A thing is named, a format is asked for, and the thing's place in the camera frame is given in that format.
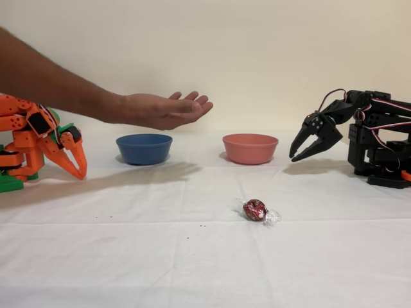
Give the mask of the person's open hand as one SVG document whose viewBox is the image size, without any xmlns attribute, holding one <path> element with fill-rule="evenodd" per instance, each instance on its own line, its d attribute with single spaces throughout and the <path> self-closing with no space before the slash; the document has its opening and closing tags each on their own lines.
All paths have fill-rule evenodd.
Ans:
<svg viewBox="0 0 411 308">
<path fill-rule="evenodd" d="M 124 96 L 119 106 L 121 122 L 156 130 L 173 130 L 198 121 L 213 108 L 205 95 L 176 92 L 165 98 L 153 94 Z"/>
</svg>

